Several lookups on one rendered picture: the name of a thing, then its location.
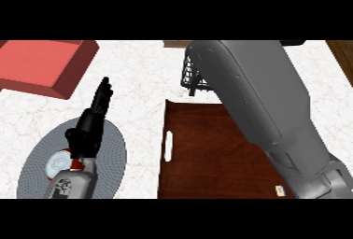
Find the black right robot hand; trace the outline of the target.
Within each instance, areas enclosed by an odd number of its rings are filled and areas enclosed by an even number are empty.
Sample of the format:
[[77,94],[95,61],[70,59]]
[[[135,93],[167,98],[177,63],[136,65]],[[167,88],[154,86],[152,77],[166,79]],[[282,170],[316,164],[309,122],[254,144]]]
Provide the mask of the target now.
[[281,45],[282,46],[300,46],[306,40],[281,40]]

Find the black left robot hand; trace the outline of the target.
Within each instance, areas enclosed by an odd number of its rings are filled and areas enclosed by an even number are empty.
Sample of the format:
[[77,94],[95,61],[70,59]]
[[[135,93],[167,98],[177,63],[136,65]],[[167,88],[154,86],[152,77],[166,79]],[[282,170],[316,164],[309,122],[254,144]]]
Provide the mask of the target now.
[[112,95],[110,78],[104,77],[95,92],[92,106],[84,109],[76,127],[65,132],[74,159],[96,157]]

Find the brown wooden tray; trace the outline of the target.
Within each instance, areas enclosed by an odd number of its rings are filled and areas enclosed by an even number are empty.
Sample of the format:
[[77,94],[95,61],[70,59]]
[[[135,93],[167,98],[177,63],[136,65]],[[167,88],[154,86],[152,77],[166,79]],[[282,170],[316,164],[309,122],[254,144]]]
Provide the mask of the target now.
[[166,103],[160,199],[291,199],[262,149],[220,104]]

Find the grey round placemat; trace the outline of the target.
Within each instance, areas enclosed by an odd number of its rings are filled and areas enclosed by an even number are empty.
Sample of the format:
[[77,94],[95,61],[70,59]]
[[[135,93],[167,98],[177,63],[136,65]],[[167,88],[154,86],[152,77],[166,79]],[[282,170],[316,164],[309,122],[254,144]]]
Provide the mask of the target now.
[[[18,179],[16,198],[42,199],[50,181],[46,166],[52,155],[70,147],[65,132],[76,126],[79,119],[59,124],[39,141],[27,158]],[[105,120],[101,149],[96,155],[98,181],[95,199],[112,199],[124,176],[127,150],[123,135],[114,124]]]

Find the dark brown wooden cabinet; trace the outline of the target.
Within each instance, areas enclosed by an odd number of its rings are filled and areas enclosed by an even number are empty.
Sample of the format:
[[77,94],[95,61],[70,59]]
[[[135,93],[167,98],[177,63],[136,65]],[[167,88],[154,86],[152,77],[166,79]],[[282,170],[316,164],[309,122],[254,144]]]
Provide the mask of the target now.
[[353,40],[327,40],[325,43],[353,87]]

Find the red can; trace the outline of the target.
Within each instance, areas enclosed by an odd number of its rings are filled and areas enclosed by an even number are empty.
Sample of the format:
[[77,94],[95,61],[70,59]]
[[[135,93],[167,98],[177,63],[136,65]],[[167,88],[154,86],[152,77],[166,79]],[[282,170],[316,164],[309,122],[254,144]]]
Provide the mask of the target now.
[[83,161],[73,158],[73,151],[64,148],[55,152],[46,164],[47,179],[53,180],[55,176],[62,170],[83,170]]

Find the red cutting board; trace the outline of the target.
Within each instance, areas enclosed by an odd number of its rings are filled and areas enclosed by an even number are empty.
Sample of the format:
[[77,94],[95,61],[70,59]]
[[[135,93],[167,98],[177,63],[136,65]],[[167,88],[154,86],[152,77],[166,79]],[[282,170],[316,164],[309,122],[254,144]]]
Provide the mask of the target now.
[[98,50],[95,40],[0,40],[0,89],[68,100]]

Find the brown wooden block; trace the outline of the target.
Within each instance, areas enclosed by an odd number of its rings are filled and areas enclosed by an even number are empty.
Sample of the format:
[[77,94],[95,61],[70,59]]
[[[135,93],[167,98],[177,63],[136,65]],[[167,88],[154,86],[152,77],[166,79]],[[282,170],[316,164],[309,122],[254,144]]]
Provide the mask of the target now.
[[163,40],[164,48],[186,48],[192,40]]

